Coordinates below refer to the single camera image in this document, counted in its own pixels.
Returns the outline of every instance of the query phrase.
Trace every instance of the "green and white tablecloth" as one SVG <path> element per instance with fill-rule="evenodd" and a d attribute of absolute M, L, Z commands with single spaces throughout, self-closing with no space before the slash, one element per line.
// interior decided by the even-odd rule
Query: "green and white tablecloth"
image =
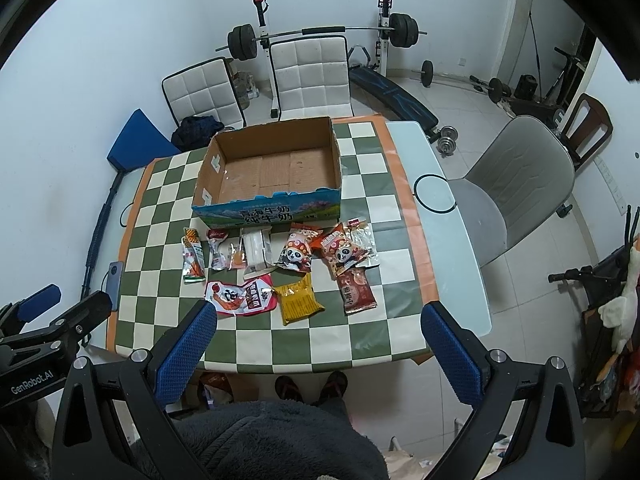
<path fill-rule="evenodd" d="M 321 259 L 312 261 L 316 299 L 326 310 L 283 326 L 280 307 L 250 317 L 219 316 L 218 330 L 202 356 L 201 368 L 220 372 L 322 372 L 425 354 L 420 332 L 422 298 L 411 244 L 382 146 L 372 123 L 334 124 L 342 165 L 341 218 L 369 219 L 380 266 L 367 269 L 378 307 L 344 315 L 335 280 Z M 128 356 L 133 349 L 151 348 L 176 326 L 197 299 L 204 283 L 182 281 L 184 228 L 194 226 L 202 240 L 206 227 L 191 211 L 198 170 L 205 149 L 158 160 L 135 219 L 125 269 L 115 350 Z M 318 222 L 328 227 L 335 222 Z M 273 227 L 274 255 L 280 253 L 288 224 Z M 238 231 L 230 232 L 230 240 Z M 205 260 L 209 251 L 203 243 Z M 274 285 L 298 281 L 300 274 L 275 270 Z M 209 271 L 210 280 L 242 283 L 233 271 Z"/>

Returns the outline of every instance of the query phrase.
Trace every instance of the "power strip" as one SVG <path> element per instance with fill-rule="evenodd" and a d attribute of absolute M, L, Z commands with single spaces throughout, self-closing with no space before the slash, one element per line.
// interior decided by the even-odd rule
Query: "power strip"
<path fill-rule="evenodd" d="M 613 200 L 615 200 L 616 205 L 618 206 L 618 211 L 620 211 L 620 215 L 624 216 L 626 214 L 626 200 L 622 196 L 622 192 L 616 184 L 616 181 L 613 179 L 611 172 L 609 171 L 609 167 L 607 163 L 602 160 L 599 155 L 593 157 L 593 161 L 596 163 L 596 167 L 600 170 L 600 174 L 602 175 L 604 181 L 607 183 L 607 187 L 611 192 L 611 196 Z"/>

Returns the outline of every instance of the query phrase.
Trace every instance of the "white quilted chair backrest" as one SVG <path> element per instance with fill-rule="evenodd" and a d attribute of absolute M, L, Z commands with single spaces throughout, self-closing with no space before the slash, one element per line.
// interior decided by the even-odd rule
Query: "white quilted chair backrest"
<path fill-rule="evenodd" d="M 271 43 L 270 57 L 281 120 L 353 116 L 344 36 Z"/>
<path fill-rule="evenodd" d="M 175 123 L 185 117 L 213 116 L 225 126 L 246 126 L 223 57 L 209 59 L 162 80 L 162 92 Z"/>

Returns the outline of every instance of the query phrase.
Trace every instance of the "white plush toy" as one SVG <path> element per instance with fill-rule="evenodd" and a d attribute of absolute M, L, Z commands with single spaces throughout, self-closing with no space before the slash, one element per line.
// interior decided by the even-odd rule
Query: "white plush toy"
<path fill-rule="evenodd" d="M 615 360 L 622 353 L 636 326 L 636 317 L 638 316 L 636 286 L 639 276 L 640 237 L 636 238 L 629 253 L 629 266 L 626 270 L 626 283 L 622 294 L 598 309 L 602 324 L 607 328 L 614 329 L 611 338 L 611 350 L 614 352 L 612 360 Z"/>

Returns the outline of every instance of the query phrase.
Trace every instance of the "gray fleece clothing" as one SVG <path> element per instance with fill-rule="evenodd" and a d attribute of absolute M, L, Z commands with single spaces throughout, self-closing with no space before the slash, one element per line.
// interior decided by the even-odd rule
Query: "gray fleece clothing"
<path fill-rule="evenodd" d="M 317 408 L 293 400 L 240 402 L 174 425 L 214 479 L 388 480 L 382 455 L 351 427 L 342 399 Z M 140 470 L 159 478 L 140 442 L 132 451 Z"/>

